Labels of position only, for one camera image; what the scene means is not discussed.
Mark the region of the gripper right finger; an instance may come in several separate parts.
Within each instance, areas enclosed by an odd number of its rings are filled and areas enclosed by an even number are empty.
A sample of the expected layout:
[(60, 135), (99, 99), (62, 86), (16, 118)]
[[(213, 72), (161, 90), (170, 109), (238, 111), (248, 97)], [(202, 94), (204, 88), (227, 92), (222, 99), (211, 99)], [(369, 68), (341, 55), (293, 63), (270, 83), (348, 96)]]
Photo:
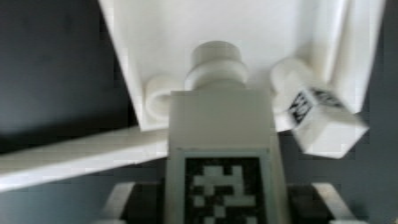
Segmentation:
[(369, 224), (357, 218), (330, 183), (287, 185), (291, 224)]

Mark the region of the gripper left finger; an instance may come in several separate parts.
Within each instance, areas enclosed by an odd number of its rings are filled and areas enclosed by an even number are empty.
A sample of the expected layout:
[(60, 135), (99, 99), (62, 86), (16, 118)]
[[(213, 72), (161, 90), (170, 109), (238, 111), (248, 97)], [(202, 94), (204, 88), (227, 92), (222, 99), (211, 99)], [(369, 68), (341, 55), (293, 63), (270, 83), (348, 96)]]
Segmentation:
[(117, 183), (94, 224), (163, 224), (163, 183)]

